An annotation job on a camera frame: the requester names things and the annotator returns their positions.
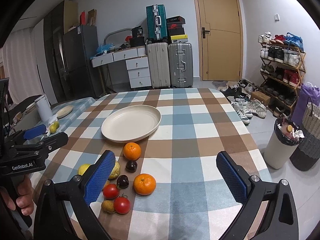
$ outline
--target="red shoe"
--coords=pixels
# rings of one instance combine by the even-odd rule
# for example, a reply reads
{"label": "red shoe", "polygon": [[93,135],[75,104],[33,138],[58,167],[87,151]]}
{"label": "red shoe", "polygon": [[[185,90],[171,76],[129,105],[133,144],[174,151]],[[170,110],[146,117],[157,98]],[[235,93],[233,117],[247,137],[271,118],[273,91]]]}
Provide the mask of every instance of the red shoe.
{"label": "red shoe", "polygon": [[284,70],[284,75],[283,75],[283,82],[289,84],[290,81],[290,75],[291,75],[291,70],[285,69]]}
{"label": "red shoe", "polygon": [[283,41],[285,40],[285,38],[283,35],[275,35],[274,40],[276,43],[283,45],[284,44]]}
{"label": "red shoe", "polygon": [[298,83],[299,83],[299,75],[298,75],[298,73],[291,71],[289,85],[293,86],[293,87],[296,87],[298,85]]}

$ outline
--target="door frame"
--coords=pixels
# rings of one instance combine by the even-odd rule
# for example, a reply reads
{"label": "door frame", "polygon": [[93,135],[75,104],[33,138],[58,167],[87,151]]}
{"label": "door frame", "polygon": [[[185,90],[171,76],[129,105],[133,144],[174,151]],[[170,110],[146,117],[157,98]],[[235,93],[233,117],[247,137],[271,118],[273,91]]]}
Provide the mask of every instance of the door frame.
{"label": "door frame", "polygon": [[[240,9],[240,2],[237,0],[238,11],[239,11],[239,20],[240,20],[240,37],[241,37],[241,58],[240,58],[240,75],[239,79],[242,77],[242,68],[243,68],[243,26],[242,26],[242,16],[241,16],[241,9]],[[208,77],[204,79],[203,73],[203,57],[202,57],[202,32],[201,32],[201,22],[200,22],[200,11],[199,11],[199,3],[198,0],[195,0],[195,7],[196,7],[196,19],[197,19],[197,30],[198,30],[198,45],[199,45],[199,75],[201,81],[208,80]]]}

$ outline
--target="metal bolt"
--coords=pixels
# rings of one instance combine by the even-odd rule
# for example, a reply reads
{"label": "metal bolt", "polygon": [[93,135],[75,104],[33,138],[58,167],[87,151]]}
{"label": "metal bolt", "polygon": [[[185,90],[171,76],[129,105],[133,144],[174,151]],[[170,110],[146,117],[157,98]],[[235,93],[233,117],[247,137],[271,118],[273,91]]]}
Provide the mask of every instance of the metal bolt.
{"label": "metal bolt", "polygon": [[47,179],[45,182],[44,182],[44,185],[45,186],[49,186],[51,184],[51,180],[50,179]]}
{"label": "metal bolt", "polygon": [[287,186],[289,184],[289,182],[286,179],[282,179],[281,183],[285,186]]}
{"label": "metal bolt", "polygon": [[260,178],[257,175],[252,175],[251,179],[255,182],[258,182],[260,180]]}
{"label": "metal bolt", "polygon": [[74,181],[79,181],[79,180],[81,180],[81,175],[75,175],[75,176],[73,176],[73,178],[72,178]]}

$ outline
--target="wooden door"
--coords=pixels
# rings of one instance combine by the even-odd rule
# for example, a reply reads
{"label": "wooden door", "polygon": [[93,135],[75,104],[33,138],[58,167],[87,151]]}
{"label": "wooden door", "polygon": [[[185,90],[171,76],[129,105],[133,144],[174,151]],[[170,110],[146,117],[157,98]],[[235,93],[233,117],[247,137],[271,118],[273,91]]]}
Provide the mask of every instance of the wooden door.
{"label": "wooden door", "polygon": [[203,80],[239,80],[242,48],[237,0],[198,0],[198,4]]}

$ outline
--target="cherry tomato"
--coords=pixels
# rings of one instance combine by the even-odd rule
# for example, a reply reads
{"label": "cherry tomato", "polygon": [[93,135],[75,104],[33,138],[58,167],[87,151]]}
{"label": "cherry tomato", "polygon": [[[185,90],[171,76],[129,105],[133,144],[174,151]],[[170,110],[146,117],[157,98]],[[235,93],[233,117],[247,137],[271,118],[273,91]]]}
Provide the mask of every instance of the cherry tomato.
{"label": "cherry tomato", "polygon": [[106,199],[114,199],[119,195],[119,189],[115,184],[106,185],[102,191]]}
{"label": "cherry tomato", "polygon": [[130,211],[131,204],[128,197],[122,194],[122,196],[115,199],[113,207],[118,214],[124,215]]}

